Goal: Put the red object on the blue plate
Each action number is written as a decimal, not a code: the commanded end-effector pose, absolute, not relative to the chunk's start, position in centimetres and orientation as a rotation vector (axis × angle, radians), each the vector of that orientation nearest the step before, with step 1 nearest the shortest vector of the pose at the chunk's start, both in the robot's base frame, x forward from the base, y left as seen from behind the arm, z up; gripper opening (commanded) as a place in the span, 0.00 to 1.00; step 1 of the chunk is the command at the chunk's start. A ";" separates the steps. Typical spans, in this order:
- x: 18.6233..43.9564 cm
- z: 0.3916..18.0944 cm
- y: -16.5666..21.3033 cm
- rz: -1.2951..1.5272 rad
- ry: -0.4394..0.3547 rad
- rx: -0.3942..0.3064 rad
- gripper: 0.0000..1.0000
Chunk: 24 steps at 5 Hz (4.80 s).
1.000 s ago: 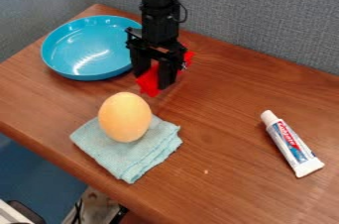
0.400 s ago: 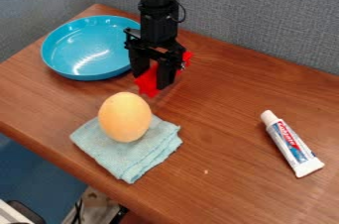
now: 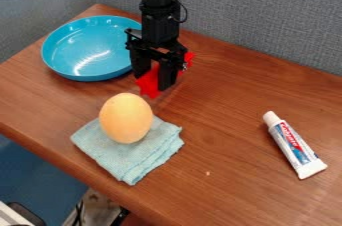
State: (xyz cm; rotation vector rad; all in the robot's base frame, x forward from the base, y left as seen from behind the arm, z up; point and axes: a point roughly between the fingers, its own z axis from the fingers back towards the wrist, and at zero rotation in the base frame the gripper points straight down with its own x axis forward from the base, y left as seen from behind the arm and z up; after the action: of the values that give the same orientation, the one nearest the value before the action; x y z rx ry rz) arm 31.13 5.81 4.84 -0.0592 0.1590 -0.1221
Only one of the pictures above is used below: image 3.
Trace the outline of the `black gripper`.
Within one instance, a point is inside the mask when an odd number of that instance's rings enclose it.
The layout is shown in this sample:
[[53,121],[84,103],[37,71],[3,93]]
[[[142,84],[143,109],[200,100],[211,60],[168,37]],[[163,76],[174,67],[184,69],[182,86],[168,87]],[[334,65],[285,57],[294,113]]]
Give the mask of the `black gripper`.
[[176,81],[178,70],[186,67],[187,48],[178,41],[180,6],[142,9],[142,29],[126,30],[126,49],[130,51],[135,78],[151,69],[151,61],[159,62],[158,90],[164,91]]

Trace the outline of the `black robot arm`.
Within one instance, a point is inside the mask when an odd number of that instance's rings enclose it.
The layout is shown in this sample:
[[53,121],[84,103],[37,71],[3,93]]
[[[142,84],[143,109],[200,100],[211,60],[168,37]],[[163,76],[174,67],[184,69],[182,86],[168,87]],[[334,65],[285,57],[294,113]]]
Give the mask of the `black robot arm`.
[[187,69],[187,48],[178,41],[180,18],[179,0],[142,0],[142,29],[126,30],[126,49],[140,93],[151,98],[168,89]]

